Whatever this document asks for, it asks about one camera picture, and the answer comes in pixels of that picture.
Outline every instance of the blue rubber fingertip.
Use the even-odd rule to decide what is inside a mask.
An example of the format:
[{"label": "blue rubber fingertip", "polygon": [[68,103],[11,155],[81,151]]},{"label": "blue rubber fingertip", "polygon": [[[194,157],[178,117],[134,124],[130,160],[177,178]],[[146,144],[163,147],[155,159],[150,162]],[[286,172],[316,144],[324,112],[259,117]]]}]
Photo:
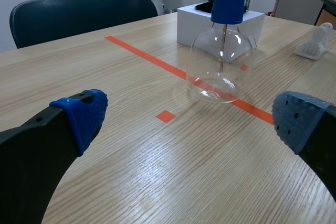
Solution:
[{"label": "blue rubber fingertip", "polygon": [[61,98],[49,105],[60,107],[67,112],[78,145],[79,156],[82,156],[90,146],[96,130],[105,119],[108,106],[107,95],[101,90],[91,89],[83,92],[94,94],[91,103],[84,103],[78,99]]},{"label": "blue rubber fingertip", "polygon": [[287,91],[272,106],[275,130],[295,154],[302,151],[331,103],[307,94]]}]

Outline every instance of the cardboard box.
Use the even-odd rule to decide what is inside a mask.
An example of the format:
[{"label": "cardboard box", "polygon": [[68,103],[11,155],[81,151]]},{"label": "cardboard box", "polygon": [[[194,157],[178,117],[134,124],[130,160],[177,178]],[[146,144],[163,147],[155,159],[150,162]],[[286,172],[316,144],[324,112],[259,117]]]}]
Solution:
[{"label": "cardboard box", "polygon": [[[200,33],[213,25],[211,14],[196,10],[196,5],[177,10],[177,42],[187,46],[191,46]],[[253,48],[257,47],[264,20],[264,13],[249,10],[244,14],[243,22],[238,25],[239,31],[249,38]]]}]

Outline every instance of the wooden table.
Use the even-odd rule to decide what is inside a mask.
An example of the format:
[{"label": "wooden table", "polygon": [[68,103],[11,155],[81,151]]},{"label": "wooden table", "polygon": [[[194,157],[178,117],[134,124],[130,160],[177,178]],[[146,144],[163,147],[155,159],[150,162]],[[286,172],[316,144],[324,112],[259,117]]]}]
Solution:
[{"label": "wooden table", "polygon": [[[106,120],[70,167],[43,223],[335,223],[336,203],[274,127],[231,104],[189,94],[185,80],[105,39],[179,69],[170,14],[0,55],[0,130],[85,89],[108,94]],[[336,32],[318,61],[294,55],[312,26],[266,17],[250,90],[271,112],[285,90],[336,102]],[[176,118],[164,123],[163,111]]]}]

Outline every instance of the chair backrest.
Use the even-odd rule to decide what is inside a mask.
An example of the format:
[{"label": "chair backrest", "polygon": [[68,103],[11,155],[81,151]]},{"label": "chair backrest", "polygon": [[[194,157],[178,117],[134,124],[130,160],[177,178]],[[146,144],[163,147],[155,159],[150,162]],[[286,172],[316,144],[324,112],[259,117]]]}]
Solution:
[{"label": "chair backrest", "polygon": [[17,48],[156,17],[151,0],[32,0],[9,20]]}]

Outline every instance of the blue lid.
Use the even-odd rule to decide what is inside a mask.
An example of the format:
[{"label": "blue lid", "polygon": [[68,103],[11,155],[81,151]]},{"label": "blue lid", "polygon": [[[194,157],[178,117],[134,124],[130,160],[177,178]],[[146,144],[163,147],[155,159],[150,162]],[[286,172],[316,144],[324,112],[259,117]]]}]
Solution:
[{"label": "blue lid", "polygon": [[245,0],[214,0],[211,21],[218,24],[235,25],[243,22]]}]

